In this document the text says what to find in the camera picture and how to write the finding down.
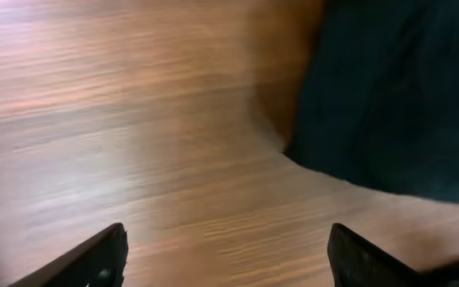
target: black cloth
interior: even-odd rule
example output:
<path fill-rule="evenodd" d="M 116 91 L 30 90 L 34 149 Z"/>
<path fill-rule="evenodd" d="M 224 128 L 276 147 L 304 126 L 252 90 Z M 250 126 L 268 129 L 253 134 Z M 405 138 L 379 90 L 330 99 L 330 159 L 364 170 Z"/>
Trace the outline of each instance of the black cloth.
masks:
<path fill-rule="evenodd" d="M 329 0 L 285 154 L 459 202 L 459 0 Z"/>

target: wood grain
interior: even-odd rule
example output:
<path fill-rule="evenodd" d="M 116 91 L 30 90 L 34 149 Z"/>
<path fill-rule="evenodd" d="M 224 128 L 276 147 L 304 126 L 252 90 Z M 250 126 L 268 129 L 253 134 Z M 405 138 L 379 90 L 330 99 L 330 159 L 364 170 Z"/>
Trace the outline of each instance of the wood grain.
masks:
<path fill-rule="evenodd" d="M 333 222 L 417 269 L 459 258 L 459 206 L 280 153 L 322 5 L 0 0 L 0 286 L 113 222 L 125 286 L 329 286 Z"/>

